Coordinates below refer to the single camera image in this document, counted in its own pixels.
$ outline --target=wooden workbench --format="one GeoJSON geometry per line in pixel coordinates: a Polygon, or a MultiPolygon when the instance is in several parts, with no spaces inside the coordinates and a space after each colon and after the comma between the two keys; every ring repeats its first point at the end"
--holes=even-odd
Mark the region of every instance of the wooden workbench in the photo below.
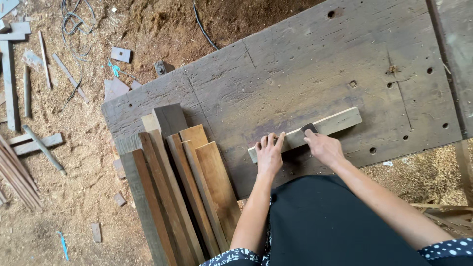
{"type": "MultiPolygon", "coordinates": [[[[141,116],[181,103],[189,126],[216,141],[237,198],[257,165],[249,147],[358,106],[363,122],[334,134],[356,166],[462,138],[423,0],[328,0],[106,102],[112,136],[144,131],[141,116]]],[[[331,173],[306,145],[283,154],[274,185],[331,173]]]]}

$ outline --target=hand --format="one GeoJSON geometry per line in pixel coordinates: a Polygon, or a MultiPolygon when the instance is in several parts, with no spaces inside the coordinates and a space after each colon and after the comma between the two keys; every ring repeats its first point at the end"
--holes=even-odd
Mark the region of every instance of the hand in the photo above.
{"type": "Polygon", "coordinates": [[[282,132],[274,144],[276,138],[275,133],[269,134],[261,138],[261,142],[255,145],[256,154],[258,155],[258,176],[267,176],[274,178],[282,166],[281,148],[284,136],[286,133],[282,132]]]}
{"type": "Polygon", "coordinates": [[[313,133],[310,129],[307,129],[304,133],[307,136],[304,141],[309,144],[310,153],[321,163],[332,168],[340,161],[345,160],[339,140],[313,133]]]}

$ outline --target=black cable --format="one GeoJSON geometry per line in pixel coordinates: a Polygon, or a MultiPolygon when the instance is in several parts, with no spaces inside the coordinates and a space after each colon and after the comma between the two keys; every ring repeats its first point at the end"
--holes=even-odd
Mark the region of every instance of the black cable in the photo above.
{"type": "Polygon", "coordinates": [[[209,36],[207,35],[207,33],[205,32],[204,30],[204,27],[202,27],[202,24],[201,22],[199,21],[199,16],[197,15],[197,9],[195,8],[195,1],[192,1],[192,6],[194,7],[194,14],[195,14],[195,19],[197,20],[197,24],[199,24],[199,27],[201,27],[201,30],[202,30],[202,33],[204,33],[205,37],[207,38],[207,40],[209,41],[209,43],[215,47],[215,49],[218,50],[217,46],[215,46],[215,44],[213,44],[213,42],[210,40],[209,36]]]}

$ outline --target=sawdust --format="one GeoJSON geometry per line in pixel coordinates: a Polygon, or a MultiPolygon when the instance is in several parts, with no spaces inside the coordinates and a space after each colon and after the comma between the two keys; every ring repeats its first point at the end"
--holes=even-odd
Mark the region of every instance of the sawdust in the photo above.
{"type": "MultiPolygon", "coordinates": [[[[42,212],[30,212],[1,181],[10,204],[0,207],[0,261],[2,265],[60,265],[65,262],[62,231],[70,265],[152,265],[136,209],[126,180],[119,180],[113,167],[113,154],[100,106],[104,99],[104,79],[112,79],[107,66],[111,47],[133,50],[130,64],[114,61],[122,71],[144,84],[156,78],[153,63],[165,60],[175,67],[197,60],[214,51],[200,32],[190,0],[90,0],[97,24],[92,34],[76,33],[72,47],[78,51],[92,45],[87,62],[82,62],[82,89],[90,103],[76,95],[61,112],[72,85],[62,73],[52,53],[79,80],[79,69],[61,39],[60,0],[25,0],[17,7],[28,15],[32,34],[28,42],[14,45],[17,91],[23,114],[21,57],[25,48],[41,56],[37,31],[44,36],[52,78],[57,85],[46,88],[42,71],[31,70],[33,119],[22,118],[40,137],[61,132],[65,143],[52,149],[68,175],[62,177],[47,158],[39,153],[22,157],[22,162],[37,180],[42,212]],[[113,195],[121,192],[129,201],[119,207],[113,195]],[[90,224],[102,223],[103,243],[92,241],[90,224]]],[[[234,0],[197,1],[201,21],[218,47],[231,44],[278,21],[301,12],[320,0],[234,0]]],[[[91,18],[84,2],[77,13],[91,18]]],[[[9,14],[5,19],[11,21],[9,14]]],[[[120,75],[131,84],[132,79],[120,75]]],[[[0,117],[5,116],[0,107],[0,117]]],[[[6,138],[19,135],[0,125],[6,138]]],[[[409,156],[408,162],[394,160],[394,166],[377,165],[364,171],[409,202],[465,204],[452,147],[409,156]]]]}

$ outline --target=polka dot sleeve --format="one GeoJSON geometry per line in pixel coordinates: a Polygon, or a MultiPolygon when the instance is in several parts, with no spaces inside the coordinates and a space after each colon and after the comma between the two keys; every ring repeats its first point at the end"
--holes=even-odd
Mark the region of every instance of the polka dot sleeve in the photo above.
{"type": "Polygon", "coordinates": [[[417,252],[426,260],[441,257],[473,257],[473,239],[454,239],[424,247],[417,252]]]}

